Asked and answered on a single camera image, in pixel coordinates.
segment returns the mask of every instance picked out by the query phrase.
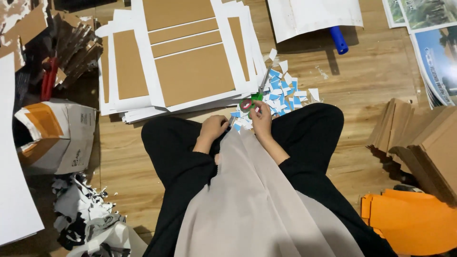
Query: scissor blade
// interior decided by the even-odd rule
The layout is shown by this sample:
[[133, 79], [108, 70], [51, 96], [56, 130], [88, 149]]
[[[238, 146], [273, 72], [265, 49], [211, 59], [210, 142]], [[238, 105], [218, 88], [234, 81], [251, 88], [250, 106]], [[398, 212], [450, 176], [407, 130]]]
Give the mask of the scissor blade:
[[262, 84], [259, 86], [259, 93], [263, 92], [263, 89], [265, 88], [266, 82], [269, 81], [269, 74], [271, 70], [271, 65], [268, 66], [268, 69], [266, 70], [265, 76], [263, 77]]

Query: beige fabric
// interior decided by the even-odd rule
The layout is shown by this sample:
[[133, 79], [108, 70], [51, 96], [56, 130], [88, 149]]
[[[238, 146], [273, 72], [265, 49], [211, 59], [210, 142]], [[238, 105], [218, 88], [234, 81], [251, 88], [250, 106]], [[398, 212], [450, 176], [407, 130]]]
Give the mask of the beige fabric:
[[242, 129], [222, 140], [218, 175], [189, 203], [175, 256], [362, 257], [355, 246], [332, 250], [274, 160]]

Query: blue plastic handle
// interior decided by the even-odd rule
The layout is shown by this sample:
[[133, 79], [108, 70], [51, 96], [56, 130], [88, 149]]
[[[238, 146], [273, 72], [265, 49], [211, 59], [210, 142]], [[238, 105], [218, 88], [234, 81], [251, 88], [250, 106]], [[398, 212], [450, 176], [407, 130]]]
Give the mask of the blue plastic handle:
[[335, 42], [336, 50], [338, 54], [345, 54], [349, 51], [349, 47], [344, 40], [343, 34], [339, 26], [330, 27], [330, 34], [332, 35], [333, 42]]

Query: scissors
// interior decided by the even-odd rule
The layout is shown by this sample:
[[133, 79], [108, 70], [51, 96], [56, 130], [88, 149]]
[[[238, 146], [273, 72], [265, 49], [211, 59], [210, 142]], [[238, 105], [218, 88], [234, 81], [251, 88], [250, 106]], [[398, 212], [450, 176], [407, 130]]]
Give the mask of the scissors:
[[251, 95], [250, 98], [245, 98], [239, 102], [239, 108], [241, 109], [242, 112], [249, 112], [251, 110], [251, 108], [254, 107], [254, 100], [262, 101], [263, 89], [265, 88], [267, 81], [270, 82], [270, 77], [269, 77], [270, 70], [271, 70], [271, 65], [266, 70], [266, 74], [263, 77], [263, 81], [259, 86], [259, 92]]

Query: hand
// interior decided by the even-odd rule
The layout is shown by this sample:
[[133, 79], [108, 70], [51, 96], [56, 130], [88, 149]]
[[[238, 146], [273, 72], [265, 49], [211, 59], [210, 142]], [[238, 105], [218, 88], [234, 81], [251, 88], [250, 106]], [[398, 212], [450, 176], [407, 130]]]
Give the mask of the hand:
[[224, 133], [228, 126], [229, 120], [225, 116], [213, 115], [203, 122], [199, 138], [210, 140], [212, 143]]
[[262, 142], [265, 139], [272, 138], [271, 136], [271, 111], [268, 104], [262, 101], [254, 100], [254, 108], [250, 110], [250, 115], [252, 119], [252, 126], [254, 127], [255, 135], [257, 139]]

